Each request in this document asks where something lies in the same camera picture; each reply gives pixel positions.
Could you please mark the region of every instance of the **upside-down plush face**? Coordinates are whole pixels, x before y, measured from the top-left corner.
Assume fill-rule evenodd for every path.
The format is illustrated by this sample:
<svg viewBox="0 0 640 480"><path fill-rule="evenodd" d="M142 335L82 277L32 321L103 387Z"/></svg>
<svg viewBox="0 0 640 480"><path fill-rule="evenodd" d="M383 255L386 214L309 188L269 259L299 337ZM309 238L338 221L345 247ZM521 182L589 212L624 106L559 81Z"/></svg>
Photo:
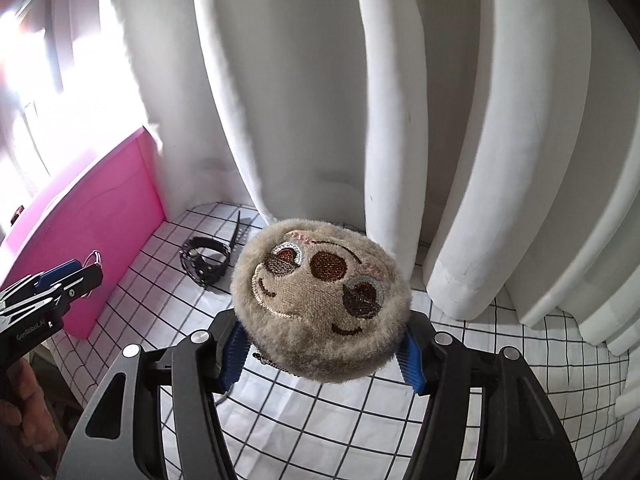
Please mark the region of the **upside-down plush face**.
<svg viewBox="0 0 640 480"><path fill-rule="evenodd" d="M246 332L266 357L322 382L366 375L388 361L411 301L379 245L305 220L271 225L245 246L232 295Z"/></svg>

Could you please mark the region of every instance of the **ribbed blue pad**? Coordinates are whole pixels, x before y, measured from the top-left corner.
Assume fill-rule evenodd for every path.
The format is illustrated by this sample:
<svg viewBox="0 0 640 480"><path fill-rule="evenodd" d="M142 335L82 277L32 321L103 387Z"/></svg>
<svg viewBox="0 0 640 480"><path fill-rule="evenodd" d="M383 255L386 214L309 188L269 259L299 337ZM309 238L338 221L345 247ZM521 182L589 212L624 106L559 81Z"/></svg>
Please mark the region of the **ribbed blue pad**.
<svg viewBox="0 0 640 480"><path fill-rule="evenodd" d="M66 264L62 264L54 269L48 270L40 277L38 283L36 283L36 294L49 290L51 285L59 282L74 272L78 272L80 269L82 269L82 264L78 260L71 260Z"/></svg>
<svg viewBox="0 0 640 480"><path fill-rule="evenodd" d="M396 352L404 382L414 389L416 395L424 390L426 381L422 374L422 355L420 347L410 332L407 332Z"/></svg>
<svg viewBox="0 0 640 480"><path fill-rule="evenodd" d="M231 385L238 382L242 367L249 354L251 343L246 337L244 328L239 322L236 322L229 341L226 342L223 353L222 372L220 373L220 384L228 392Z"/></svg>

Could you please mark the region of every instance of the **embroidered nose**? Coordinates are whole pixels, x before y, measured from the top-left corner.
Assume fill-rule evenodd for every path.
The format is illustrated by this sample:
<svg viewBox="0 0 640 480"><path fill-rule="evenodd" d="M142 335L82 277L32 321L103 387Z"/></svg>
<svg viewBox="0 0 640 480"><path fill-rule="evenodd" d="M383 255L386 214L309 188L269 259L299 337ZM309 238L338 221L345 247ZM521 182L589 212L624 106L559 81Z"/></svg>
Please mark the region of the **embroidered nose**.
<svg viewBox="0 0 640 480"><path fill-rule="evenodd" d="M311 274L324 282L336 282L347 273L347 262L337 254L320 251L309 263Z"/></svg>
<svg viewBox="0 0 640 480"><path fill-rule="evenodd" d="M264 268L276 276L286 276L296 270L299 265L289 259L279 258L273 254L267 254L262 261Z"/></svg>
<svg viewBox="0 0 640 480"><path fill-rule="evenodd" d="M376 301L376 288L370 283L359 283L353 290L342 286L342 304L350 316L362 319L376 317L382 307Z"/></svg>

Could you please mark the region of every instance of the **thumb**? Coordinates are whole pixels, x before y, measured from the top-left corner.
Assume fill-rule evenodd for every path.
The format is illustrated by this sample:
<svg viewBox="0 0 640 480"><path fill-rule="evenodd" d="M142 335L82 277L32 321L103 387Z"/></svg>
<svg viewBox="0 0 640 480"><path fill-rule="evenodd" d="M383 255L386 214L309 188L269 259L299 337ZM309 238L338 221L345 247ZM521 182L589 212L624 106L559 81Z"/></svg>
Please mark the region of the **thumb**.
<svg viewBox="0 0 640 480"><path fill-rule="evenodd" d="M6 426L19 426L22 422L20 410L10 402L0 399L0 422Z"/></svg>

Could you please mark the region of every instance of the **pink panel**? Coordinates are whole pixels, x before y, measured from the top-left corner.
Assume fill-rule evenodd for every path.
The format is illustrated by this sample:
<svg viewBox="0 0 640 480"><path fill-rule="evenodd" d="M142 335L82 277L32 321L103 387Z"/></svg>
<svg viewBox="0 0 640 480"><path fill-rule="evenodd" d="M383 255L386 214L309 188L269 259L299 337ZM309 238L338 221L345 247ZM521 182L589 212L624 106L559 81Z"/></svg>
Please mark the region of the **pink panel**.
<svg viewBox="0 0 640 480"><path fill-rule="evenodd" d="M73 258L83 262L97 249L102 255L102 286L90 298L76 300L65 316L65 330L78 339L87 338L111 291L164 219L152 167L154 150L148 131L140 128L94 162L66 191L58 189L64 178L52 182L0 247L0 279L5 276L1 288ZM24 226L15 230L25 214ZM36 217L39 222L25 236Z"/></svg>

